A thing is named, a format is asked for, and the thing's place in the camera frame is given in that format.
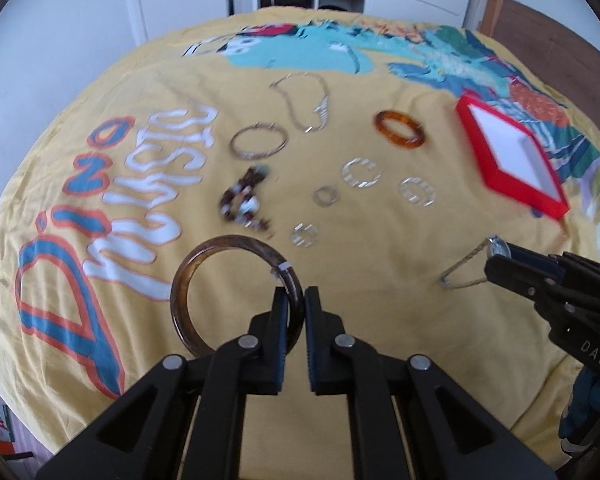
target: white bead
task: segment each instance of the white bead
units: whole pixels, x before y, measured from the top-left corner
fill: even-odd
[[[240,207],[238,208],[238,214],[240,215],[244,215],[246,213],[253,213],[256,214],[258,209],[260,209],[260,201],[252,196],[250,199],[245,200],[244,202],[242,202],[240,204]]]

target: amber bangle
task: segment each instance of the amber bangle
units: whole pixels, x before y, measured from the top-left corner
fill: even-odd
[[[406,126],[410,127],[411,130],[413,130],[415,135],[413,137],[405,137],[394,132],[385,124],[385,121],[388,119],[393,119],[399,123],[405,124]],[[382,112],[378,112],[374,118],[374,126],[378,132],[384,135],[396,146],[412,149],[424,144],[425,135],[422,124],[401,112],[397,112],[395,110],[384,110]]]
[[[284,256],[266,243],[248,236],[226,235],[211,238],[193,249],[178,268],[171,285],[171,319],[184,346],[195,357],[212,354],[214,350],[198,334],[193,326],[187,304],[189,283],[198,267],[209,256],[229,249],[244,249],[267,262],[282,280],[289,300],[288,325],[286,327],[286,352],[295,346],[304,325],[304,296],[296,272]]]

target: wooden headboard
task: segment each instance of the wooden headboard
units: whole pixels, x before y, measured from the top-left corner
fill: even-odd
[[[499,41],[600,129],[600,51],[537,10],[488,0],[480,32]]]

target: red jewelry box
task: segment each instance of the red jewelry box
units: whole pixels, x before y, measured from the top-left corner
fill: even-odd
[[[534,135],[471,95],[456,111],[487,187],[559,220],[569,210],[554,168]]]

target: chain necklace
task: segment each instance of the chain necklace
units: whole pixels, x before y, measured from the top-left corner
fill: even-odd
[[[486,283],[487,278],[480,278],[478,280],[473,280],[465,283],[452,283],[448,280],[448,277],[452,272],[454,272],[454,270],[456,270],[460,266],[463,266],[487,246],[489,247],[488,257],[491,257],[494,254],[500,254],[501,256],[506,256],[507,258],[511,257],[511,252],[507,243],[497,236],[490,236],[488,238],[485,238],[485,240],[480,245],[478,245],[473,251],[467,254],[467,256],[462,258],[462,260],[460,260],[457,263],[454,263],[451,267],[445,270],[445,272],[443,272],[440,275],[440,285],[442,285],[444,288],[467,288],[468,286]]]
[[[300,123],[300,121],[298,120],[298,117],[296,116],[296,112],[294,111],[294,106],[291,103],[291,97],[289,96],[289,92],[287,92],[285,89],[280,88],[280,86],[278,86],[285,79],[289,79],[291,77],[296,77],[296,76],[313,77],[314,79],[318,80],[320,85],[322,85],[322,91],[324,92],[324,97],[320,100],[320,104],[318,104],[317,107],[314,108],[314,113],[318,114],[318,117],[320,117],[320,126],[318,126],[318,127],[304,126],[304,124]],[[323,129],[327,125],[327,121],[329,120],[329,110],[328,110],[329,88],[327,86],[327,82],[324,80],[324,78],[321,75],[313,73],[313,72],[293,72],[291,74],[285,75],[282,79],[278,79],[276,82],[271,83],[269,85],[269,88],[273,88],[276,92],[278,92],[280,95],[282,95],[282,97],[285,99],[286,108],[289,113],[289,118],[291,118],[291,122],[298,130],[301,130],[304,133],[308,134],[309,132],[319,132],[321,129]]]

